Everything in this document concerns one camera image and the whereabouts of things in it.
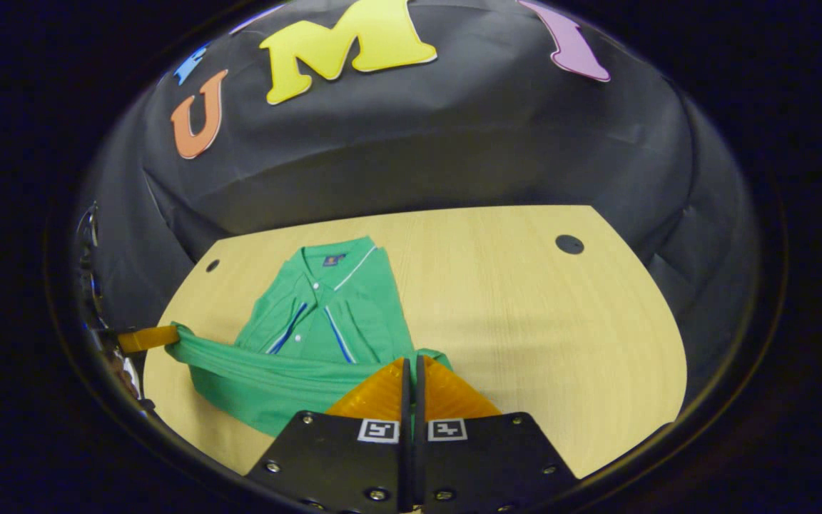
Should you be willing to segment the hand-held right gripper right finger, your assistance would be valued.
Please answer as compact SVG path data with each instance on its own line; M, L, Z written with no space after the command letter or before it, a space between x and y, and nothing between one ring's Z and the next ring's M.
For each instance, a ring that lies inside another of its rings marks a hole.
M414 506L525 514L578 480L534 417L500 413L436 359L415 361Z

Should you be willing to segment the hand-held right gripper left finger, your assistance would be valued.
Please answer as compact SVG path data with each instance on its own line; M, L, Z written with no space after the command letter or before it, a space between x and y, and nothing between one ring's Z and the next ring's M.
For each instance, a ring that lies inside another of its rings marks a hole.
M247 479L326 514L411 511L412 385L398 358L328 412L300 410Z

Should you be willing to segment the green T-shirt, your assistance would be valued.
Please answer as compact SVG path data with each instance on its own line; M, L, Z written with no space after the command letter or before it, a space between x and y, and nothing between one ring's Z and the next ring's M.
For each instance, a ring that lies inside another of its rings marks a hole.
M197 393L272 437L295 413L329 410L397 359L450 364L415 348L388 253L368 236L298 248L231 344L176 328L167 353L189 368Z

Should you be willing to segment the black backdrop cloth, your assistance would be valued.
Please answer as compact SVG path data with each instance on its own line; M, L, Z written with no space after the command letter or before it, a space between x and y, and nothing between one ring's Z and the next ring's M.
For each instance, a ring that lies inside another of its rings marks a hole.
M172 61L91 164L83 290L115 328L154 324L219 238L421 209L590 205L649 271L681 331L687 397L745 331L760 233L741 167L666 75L581 23L609 81L559 67L564 48L517 0L410 0L434 61L342 66L271 105L261 40L334 26L352 0L294 0Z

